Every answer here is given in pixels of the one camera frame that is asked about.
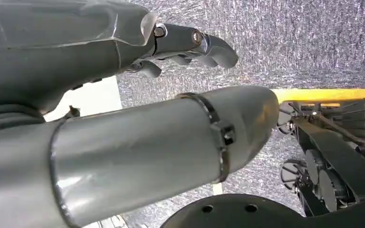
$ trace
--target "gray cylindrical tube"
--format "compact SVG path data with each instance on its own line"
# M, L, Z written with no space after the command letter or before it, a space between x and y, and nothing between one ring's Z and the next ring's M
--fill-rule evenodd
M277 122L275 94L258 86L204 94L235 127L230 172L248 163ZM216 180L219 150L210 120L179 99L67 121L53 142L58 195L71 223L84 226Z

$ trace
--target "metal joint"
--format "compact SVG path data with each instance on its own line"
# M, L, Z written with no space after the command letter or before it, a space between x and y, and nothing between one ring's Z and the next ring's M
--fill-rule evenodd
M234 125L225 120L221 120L212 104L205 97L199 94L184 93L177 95L176 98L189 98L194 100L196 103L201 105L209 117L212 134L219 150L220 175L216 180L216 183L224 182L230 171L228 146L236 141Z

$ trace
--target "speckled surface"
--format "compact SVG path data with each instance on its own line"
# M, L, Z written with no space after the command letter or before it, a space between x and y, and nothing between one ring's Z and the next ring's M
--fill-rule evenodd
M161 21L197 28L225 39L240 57L233 69L193 62L157 62L162 76L118 77L123 107L232 85L270 88L365 88L365 0L133 0ZM223 184L224 192L263 196L301 211L280 183L279 169L301 158L294 139L274 133L261 153ZM212 195L203 186L124 214L129 227L159 227L170 215Z

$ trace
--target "shiny metal surface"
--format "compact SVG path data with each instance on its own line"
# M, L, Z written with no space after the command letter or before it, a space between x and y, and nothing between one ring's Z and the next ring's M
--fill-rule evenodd
M279 115L275 94L259 86L204 93L235 127L230 173L256 156ZM247 97L259 96L249 101ZM52 163L61 207L85 226L217 180L220 154L209 117L191 99L70 119L58 131Z
M0 131L0 228L68 227L54 195L48 162L56 126L33 124Z
M239 62L225 70L196 61L188 66L159 61L159 78L117 76L123 107L231 85L365 88L365 0L131 1L158 12L163 22L221 37L237 50ZM257 157L223 183L223 192L262 196L300 213L297 196L279 177L287 159L304 155L295 139L274 131ZM158 228L188 203L212 194L212 186L205 185L124 218L130 227Z

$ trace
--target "yellow stripe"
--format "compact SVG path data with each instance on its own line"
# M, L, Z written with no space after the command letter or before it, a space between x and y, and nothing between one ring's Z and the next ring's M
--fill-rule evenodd
M339 102L365 99L365 89L272 89L279 103L299 102Z

